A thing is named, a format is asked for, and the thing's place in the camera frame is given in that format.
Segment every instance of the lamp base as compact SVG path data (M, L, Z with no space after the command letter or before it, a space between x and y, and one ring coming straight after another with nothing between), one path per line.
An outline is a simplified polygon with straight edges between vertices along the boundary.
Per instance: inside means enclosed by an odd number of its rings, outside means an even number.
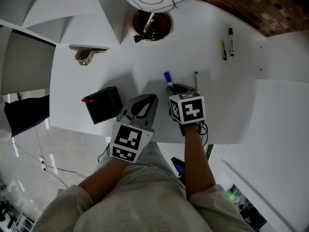
M151 21L148 22L151 15L152 13L138 10L133 16L133 27L138 33L138 35L134 36L136 43L141 40L159 41L168 35L172 26L169 14L155 13Z

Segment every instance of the fiducial marker cube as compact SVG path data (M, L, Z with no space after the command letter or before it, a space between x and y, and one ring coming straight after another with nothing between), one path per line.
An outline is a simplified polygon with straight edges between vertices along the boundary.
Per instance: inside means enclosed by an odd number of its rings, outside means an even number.
M151 140L153 132L115 121L109 155L135 163Z
M172 117L182 125L206 120L205 100L197 92L169 96Z

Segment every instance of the white table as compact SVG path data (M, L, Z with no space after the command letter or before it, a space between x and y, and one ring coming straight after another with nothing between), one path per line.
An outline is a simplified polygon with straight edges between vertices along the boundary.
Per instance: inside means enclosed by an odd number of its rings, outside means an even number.
M263 37L248 25L213 6L188 0L173 10L171 33L158 42L135 43L128 16L123 41L105 54L96 54L87 67L74 59L66 44L56 47L50 88L51 125L111 136L114 119L94 125L81 99L105 87L117 86L125 103L140 94L159 97L153 141L183 143L177 123L168 115L166 81L194 85L200 73L200 93L206 101L209 144L241 143L250 122L255 98L255 42ZM220 39L229 50L228 28L234 31L235 56L224 61Z

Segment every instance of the brick wall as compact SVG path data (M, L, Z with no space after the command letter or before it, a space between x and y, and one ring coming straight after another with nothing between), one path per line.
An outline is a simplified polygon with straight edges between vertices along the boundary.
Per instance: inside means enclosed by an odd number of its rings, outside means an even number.
M309 13L297 0L203 1L231 13L267 37L309 29Z

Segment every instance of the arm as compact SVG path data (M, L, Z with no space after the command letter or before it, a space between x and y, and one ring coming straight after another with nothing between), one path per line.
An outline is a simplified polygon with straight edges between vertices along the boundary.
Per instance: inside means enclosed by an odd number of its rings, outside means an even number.
M223 188L216 185L197 130L197 125L184 127L187 199L212 231L253 232L230 202Z
M113 158L78 186L70 186L49 204L33 231L73 231L79 217L110 192L129 164Z
M206 191L216 184L197 130L198 125L184 127L185 187L187 199L193 194Z
M99 203L120 180L129 164L127 161L113 158L79 186L90 195L94 204Z

